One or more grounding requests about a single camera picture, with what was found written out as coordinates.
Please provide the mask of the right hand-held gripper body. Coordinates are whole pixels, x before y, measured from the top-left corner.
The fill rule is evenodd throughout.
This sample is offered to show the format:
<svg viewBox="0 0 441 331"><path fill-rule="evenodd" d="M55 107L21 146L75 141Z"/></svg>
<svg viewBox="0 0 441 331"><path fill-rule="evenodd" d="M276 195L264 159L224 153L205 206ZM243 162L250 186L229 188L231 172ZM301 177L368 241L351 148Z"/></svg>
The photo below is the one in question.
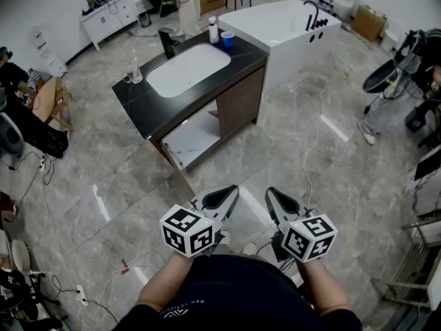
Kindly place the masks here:
<svg viewBox="0 0 441 331"><path fill-rule="evenodd" d="M278 262L294 258L306 263L325 256L337 234L337 227L326 214L311 209L305 216L280 223L271 247Z"/></svg>

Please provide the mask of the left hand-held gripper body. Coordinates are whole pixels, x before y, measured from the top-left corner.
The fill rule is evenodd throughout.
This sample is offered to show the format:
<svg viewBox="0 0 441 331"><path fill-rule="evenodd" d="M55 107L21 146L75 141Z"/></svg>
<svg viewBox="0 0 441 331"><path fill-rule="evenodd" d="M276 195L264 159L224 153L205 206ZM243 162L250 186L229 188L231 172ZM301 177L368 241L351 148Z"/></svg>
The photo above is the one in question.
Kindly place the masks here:
<svg viewBox="0 0 441 331"><path fill-rule="evenodd" d="M193 257L215 244L223 224L203 214L174 205L159 221L164 244L175 252Z"/></svg>

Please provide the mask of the black vanity with white sink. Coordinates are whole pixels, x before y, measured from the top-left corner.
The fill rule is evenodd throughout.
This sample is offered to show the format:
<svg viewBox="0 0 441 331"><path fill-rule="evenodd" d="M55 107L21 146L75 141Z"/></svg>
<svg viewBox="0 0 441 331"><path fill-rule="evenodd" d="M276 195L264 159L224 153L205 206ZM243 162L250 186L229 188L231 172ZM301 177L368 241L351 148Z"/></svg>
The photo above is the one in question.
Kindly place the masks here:
<svg viewBox="0 0 441 331"><path fill-rule="evenodd" d="M154 57L141 66L141 72L147 76L168 61L178 59L185 52L199 46L215 49L230 57L230 62L175 97L162 96L147 79L138 84L119 81L112 87L124 111L144 139L153 142L162 139L224 91L264 68L269 57L264 50L238 37L234 37L230 48L224 47L222 43L212 45L208 33L204 32L179 44L171 59L163 53Z"/></svg>
<svg viewBox="0 0 441 331"><path fill-rule="evenodd" d="M163 140L177 154L183 169L194 167L248 123L257 123L265 71L265 66L253 71L212 100L178 116L164 130L150 135L150 143L172 164L161 148ZM217 110L219 119L210 110ZM187 152L192 148L202 151Z"/></svg>

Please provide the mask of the white pump bottle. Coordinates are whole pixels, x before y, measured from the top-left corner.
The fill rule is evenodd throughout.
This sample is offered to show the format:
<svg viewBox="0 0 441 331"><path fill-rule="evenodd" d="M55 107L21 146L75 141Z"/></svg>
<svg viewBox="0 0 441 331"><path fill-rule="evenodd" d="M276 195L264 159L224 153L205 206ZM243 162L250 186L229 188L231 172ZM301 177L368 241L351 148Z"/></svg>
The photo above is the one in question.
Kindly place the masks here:
<svg viewBox="0 0 441 331"><path fill-rule="evenodd" d="M217 44L218 43L218 26L216 23L216 17L211 16L209 19L209 41L211 44Z"/></svg>

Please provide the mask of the person's left forearm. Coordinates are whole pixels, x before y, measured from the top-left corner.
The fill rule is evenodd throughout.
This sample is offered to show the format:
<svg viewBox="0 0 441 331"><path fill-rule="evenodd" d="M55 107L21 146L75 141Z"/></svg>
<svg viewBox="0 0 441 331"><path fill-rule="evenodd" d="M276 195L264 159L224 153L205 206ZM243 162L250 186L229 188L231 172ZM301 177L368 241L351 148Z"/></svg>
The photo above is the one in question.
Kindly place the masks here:
<svg viewBox="0 0 441 331"><path fill-rule="evenodd" d="M193 258L173 252L165 265L144 285L137 305L147 305L160 312L180 290Z"/></svg>

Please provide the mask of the person's right forearm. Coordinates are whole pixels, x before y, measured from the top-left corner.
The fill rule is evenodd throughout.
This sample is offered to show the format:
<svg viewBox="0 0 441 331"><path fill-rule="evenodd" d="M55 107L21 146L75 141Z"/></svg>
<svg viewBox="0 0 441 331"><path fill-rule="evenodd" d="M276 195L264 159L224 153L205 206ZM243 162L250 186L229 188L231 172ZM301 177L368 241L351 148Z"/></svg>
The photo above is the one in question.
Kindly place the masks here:
<svg viewBox="0 0 441 331"><path fill-rule="evenodd" d="M349 310L349 299L340 283L320 259L297 262L298 271L307 286L314 310L323 317L335 310Z"/></svg>

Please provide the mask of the white sink basin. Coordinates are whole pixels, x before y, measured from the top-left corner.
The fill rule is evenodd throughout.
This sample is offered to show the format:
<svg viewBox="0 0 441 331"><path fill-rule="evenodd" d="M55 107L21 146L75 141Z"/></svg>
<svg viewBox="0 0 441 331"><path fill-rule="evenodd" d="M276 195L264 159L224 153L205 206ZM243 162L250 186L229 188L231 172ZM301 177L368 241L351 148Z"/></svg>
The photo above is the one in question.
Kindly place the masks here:
<svg viewBox="0 0 441 331"><path fill-rule="evenodd" d="M165 98L177 97L228 66L231 57L210 43L201 43L175 55L146 74L146 81Z"/></svg>

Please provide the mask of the grey cabinet door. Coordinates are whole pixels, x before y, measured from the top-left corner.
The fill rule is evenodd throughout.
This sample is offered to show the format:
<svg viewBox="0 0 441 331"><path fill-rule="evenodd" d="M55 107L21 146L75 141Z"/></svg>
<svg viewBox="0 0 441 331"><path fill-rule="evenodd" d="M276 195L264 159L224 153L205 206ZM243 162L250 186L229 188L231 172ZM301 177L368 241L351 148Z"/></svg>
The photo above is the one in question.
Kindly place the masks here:
<svg viewBox="0 0 441 331"><path fill-rule="evenodd" d="M194 196L194 191L187 182L185 173L183 171L183 166L181 162L178 160L177 154L163 140L160 141L160 144L161 144L161 148L167 155L167 158L172 162L172 165L176 168L175 173L169 179L172 188L180 197L181 201L187 201L191 199Z"/></svg>

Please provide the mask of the person's black shirt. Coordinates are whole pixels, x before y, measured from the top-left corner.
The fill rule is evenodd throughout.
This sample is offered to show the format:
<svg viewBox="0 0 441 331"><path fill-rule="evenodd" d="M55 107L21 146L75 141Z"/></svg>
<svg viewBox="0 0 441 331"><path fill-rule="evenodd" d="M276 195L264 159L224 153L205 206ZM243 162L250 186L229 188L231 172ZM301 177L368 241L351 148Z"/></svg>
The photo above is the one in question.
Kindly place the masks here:
<svg viewBox="0 0 441 331"><path fill-rule="evenodd" d="M321 317L312 300L266 261L239 254L193 259L160 312L136 304L112 331L362 331L350 309Z"/></svg>

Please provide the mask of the marble slab counter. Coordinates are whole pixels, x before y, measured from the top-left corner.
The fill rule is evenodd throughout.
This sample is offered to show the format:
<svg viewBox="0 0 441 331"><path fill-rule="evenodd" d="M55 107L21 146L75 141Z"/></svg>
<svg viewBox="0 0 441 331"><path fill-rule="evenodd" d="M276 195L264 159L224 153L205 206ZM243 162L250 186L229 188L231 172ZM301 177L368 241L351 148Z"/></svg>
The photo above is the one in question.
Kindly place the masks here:
<svg viewBox="0 0 441 331"><path fill-rule="evenodd" d="M441 167L417 181L414 180L416 166L437 154L441 157L441 145L420 158L409 171L403 193L411 199L411 208L416 216L441 210Z"/></svg>

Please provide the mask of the black tablet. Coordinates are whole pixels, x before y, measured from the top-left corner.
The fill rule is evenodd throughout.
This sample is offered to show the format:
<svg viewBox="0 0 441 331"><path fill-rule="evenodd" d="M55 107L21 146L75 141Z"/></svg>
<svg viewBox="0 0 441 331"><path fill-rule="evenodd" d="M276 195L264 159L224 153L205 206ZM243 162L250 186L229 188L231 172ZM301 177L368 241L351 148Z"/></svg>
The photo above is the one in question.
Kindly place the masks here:
<svg viewBox="0 0 441 331"><path fill-rule="evenodd" d="M437 154L421 161L416 166L416 173L414 176L414 180L417 181L418 179L421 179L422 177L427 176L428 174L436 171L441 167L441 157Z"/></svg>

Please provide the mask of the white bathtub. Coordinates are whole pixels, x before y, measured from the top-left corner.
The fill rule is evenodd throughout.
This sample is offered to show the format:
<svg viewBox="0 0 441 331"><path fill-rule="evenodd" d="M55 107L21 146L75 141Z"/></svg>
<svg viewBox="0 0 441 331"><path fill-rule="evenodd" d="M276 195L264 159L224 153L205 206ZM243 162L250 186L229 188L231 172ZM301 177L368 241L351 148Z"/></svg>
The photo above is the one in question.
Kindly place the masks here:
<svg viewBox="0 0 441 331"><path fill-rule="evenodd" d="M263 90L265 92L297 76L300 71L329 54L342 22L320 10L327 26L306 31L313 7L301 0L266 3L222 14L220 29L233 32L269 54Z"/></svg>

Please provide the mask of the white round stool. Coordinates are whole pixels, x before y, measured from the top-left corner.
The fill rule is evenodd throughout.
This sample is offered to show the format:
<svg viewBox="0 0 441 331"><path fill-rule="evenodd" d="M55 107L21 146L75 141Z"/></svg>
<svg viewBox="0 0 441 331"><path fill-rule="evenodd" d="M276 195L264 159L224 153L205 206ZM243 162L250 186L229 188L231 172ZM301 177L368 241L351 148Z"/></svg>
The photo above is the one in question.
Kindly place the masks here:
<svg viewBox="0 0 441 331"><path fill-rule="evenodd" d="M11 243L12 258L18 271L30 271L30 253L27 245L18 239L14 239Z"/></svg>

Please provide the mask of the round wooden table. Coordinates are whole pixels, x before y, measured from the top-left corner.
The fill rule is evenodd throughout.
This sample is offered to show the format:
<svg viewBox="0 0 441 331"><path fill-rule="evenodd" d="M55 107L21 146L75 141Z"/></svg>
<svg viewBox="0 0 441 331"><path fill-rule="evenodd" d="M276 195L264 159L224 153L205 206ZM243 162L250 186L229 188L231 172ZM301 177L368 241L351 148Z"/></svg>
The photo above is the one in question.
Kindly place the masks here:
<svg viewBox="0 0 441 331"><path fill-rule="evenodd" d="M74 132L70 118L72 95L63 85L61 78L50 78L39 90L33 105L33 114L45 124L57 121L70 132Z"/></svg>

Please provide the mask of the black bathtub faucet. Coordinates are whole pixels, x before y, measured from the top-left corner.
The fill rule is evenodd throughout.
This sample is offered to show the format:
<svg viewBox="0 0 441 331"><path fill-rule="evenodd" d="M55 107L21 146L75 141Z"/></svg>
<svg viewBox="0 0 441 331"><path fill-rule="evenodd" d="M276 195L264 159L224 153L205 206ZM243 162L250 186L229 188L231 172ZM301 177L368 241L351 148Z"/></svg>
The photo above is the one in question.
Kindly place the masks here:
<svg viewBox="0 0 441 331"><path fill-rule="evenodd" d="M307 6L307 7L313 7L315 9L315 12L313 14L310 14L308 17L307 24L305 27L305 30L307 32L310 30L315 30L317 28L327 26L329 20L326 17L321 18L321 19L319 18L320 9L319 9L317 3L315 3L314 1L311 1L311 0L306 0L303 2L303 5Z"/></svg>

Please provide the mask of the dark round appliance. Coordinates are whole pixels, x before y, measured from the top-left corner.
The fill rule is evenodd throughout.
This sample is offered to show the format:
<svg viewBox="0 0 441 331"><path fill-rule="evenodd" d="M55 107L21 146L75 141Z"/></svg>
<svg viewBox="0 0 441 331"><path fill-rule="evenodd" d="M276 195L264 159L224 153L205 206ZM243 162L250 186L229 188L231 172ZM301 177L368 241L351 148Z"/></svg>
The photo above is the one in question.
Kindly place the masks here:
<svg viewBox="0 0 441 331"><path fill-rule="evenodd" d="M0 155L20 157L23 150L24 140L20 130L6 113L0 112Z"/></svg>

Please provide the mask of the white toilet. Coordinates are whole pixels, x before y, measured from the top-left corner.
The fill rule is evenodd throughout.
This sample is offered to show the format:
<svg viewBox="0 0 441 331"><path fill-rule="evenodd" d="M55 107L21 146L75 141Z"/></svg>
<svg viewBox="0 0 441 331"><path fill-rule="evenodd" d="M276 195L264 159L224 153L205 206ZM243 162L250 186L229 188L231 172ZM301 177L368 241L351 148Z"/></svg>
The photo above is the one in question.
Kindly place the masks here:
<svg viewBox="0 0 441 331"><path fill-rule="evenodd" d="M333 13L342 21L347 20L352 12L356 0L333 0Z"/></svg>

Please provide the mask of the white sideboard cabinet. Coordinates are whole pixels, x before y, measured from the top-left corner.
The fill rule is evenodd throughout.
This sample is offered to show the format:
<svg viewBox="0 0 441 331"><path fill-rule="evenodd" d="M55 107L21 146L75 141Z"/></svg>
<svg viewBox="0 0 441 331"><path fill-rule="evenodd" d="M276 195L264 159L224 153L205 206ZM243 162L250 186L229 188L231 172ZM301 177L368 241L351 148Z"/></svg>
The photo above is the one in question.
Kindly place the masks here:
<svg viewBox="0 0 441 331"><path fill-rule="evenodd" d="M80 17L85 31L98 51L102 40L138 20L134 0L108 0L101 7Z"/></svg>

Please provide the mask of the white sign board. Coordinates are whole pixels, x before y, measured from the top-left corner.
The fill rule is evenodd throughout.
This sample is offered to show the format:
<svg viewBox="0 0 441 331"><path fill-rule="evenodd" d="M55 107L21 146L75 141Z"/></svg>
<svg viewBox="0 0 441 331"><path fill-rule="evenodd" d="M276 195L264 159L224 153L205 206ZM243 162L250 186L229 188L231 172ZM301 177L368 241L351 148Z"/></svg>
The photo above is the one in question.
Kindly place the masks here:
<svg viewBox="0 0 441 331"><path fill-rule="evenodd" d="M33 27L30 30L30 43L49 74L59 78L67 74L67 66L58 56L54 48L47 42L43 32L39 28Z"/></svg>

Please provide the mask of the metal frame rack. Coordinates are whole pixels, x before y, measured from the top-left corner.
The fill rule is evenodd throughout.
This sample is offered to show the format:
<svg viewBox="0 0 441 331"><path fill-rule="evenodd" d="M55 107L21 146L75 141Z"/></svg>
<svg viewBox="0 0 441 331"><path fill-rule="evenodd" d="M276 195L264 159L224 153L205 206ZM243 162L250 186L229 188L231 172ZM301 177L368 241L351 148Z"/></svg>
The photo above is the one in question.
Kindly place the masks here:
<svg viewBox="0 0 441 331"><path fill-rule="evenodd" d="M385 300L426 308L441 306L441 217L402 226L411 247L392 279L372 277Z"/></svg>

